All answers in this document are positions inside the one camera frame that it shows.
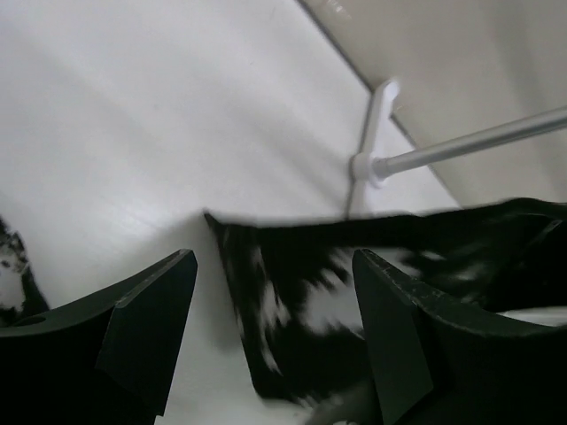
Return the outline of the black white patterned trousers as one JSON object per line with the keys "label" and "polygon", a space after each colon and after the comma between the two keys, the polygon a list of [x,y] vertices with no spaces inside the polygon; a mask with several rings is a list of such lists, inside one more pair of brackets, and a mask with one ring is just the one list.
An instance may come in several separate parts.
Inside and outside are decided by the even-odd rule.
{"label": "black white patterned trousers", "polygon": [[[533,198],[320,224],[205,216],[252,378],[312,423],[383,424],[353,279],[360,250],[490,313],[566,304],[566,207]],[[19,236],[1,234],[1,330],[50,309]]]}

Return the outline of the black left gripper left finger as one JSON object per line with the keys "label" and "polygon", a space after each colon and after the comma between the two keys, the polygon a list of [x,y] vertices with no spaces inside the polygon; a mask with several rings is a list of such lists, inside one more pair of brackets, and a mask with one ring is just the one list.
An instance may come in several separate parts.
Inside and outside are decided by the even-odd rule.
{"label": "black left gripper left finger", "polygon": [[153,424],[164,414],[198,262],[179,250],[1,330],[3,424]]}

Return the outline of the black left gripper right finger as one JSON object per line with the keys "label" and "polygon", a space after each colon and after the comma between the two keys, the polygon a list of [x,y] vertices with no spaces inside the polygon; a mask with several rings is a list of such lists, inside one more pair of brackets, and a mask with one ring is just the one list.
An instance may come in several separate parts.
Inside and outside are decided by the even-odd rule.
{"label": "black left gripper right finger", "polygon": [[353,279],[383,424],[565,423],[565,328],[464,304],[368,250]]}

